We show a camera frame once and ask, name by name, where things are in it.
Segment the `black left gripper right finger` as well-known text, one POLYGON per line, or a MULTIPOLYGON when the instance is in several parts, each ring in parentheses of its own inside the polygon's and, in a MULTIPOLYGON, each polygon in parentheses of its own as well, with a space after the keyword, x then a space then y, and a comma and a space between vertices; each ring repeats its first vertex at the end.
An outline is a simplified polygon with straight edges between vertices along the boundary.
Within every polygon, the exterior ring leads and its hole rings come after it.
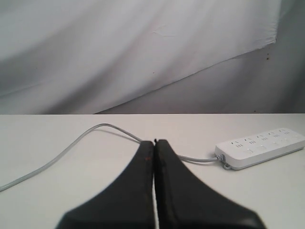
POLYGON ((178 158, 167 140, 154 146, 154 181, 161 229, 263 229, 254 211, 222 196, 178 158))

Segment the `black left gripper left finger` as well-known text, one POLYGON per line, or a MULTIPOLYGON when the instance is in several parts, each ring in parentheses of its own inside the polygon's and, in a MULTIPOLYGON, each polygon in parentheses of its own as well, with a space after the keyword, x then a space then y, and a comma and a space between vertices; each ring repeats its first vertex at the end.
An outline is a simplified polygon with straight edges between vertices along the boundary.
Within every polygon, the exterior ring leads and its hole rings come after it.
POLYGON ((122 173, 102 192, 66 212, 59 229, 153 229, 153 148, 142 141, 122 173))

